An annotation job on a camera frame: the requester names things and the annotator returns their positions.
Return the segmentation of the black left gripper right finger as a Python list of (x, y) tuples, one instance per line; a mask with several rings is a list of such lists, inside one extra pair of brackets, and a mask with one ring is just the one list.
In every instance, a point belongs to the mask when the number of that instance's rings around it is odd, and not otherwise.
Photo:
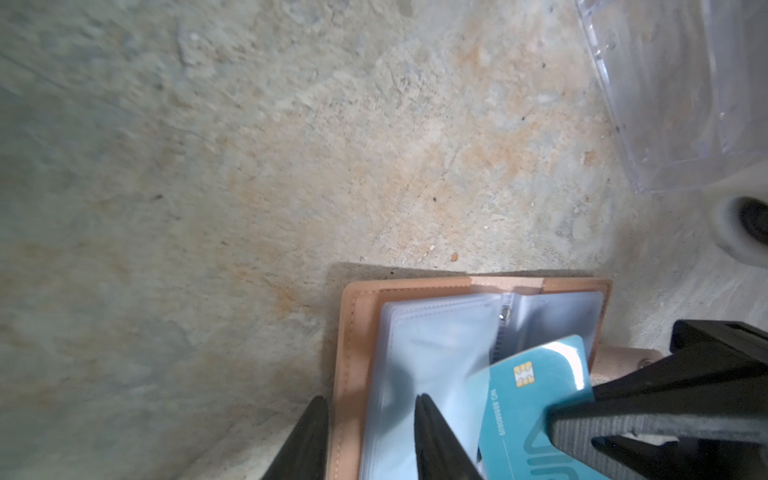
[(420, 480), (482, 479), (428, 394), (415, 401), (414, 440)]

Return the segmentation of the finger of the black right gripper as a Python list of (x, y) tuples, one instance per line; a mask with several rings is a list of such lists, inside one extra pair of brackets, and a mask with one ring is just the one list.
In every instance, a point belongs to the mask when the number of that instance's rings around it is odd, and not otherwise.
[(547, 413), (554, 447), (610, 479), (764, 479), (767, 334), (678, 320), (670, 356)]

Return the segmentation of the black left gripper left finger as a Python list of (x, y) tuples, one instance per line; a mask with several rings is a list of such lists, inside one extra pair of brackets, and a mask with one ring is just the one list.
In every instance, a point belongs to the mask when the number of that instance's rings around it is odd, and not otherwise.
[(263, 480), (323, 480), (326, 474), (329, 407), (323, 396), (314, 397), (271, 465)]

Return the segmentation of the teal VIP card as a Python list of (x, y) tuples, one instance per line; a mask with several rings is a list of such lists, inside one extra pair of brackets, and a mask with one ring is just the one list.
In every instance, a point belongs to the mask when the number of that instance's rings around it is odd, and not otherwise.
[(549, 408), (594, 401), (584, 342), (578, 335), (525, 350), (490, 367), (479, 439), (488, 479), (602, 479), (557, 449), (546, 434)]

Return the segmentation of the tan leather card holder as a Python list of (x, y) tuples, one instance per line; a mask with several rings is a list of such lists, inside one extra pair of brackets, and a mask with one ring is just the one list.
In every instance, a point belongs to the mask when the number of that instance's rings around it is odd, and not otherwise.
[(414, 403), (428, 394), (474, 454), (490, 366), (579, 336), (594, 384), (661, 353), (601, 346), (605, 279), (459, 276), (357, 281), (343, 291), (333, 389), (330, 479), (413, 479)]

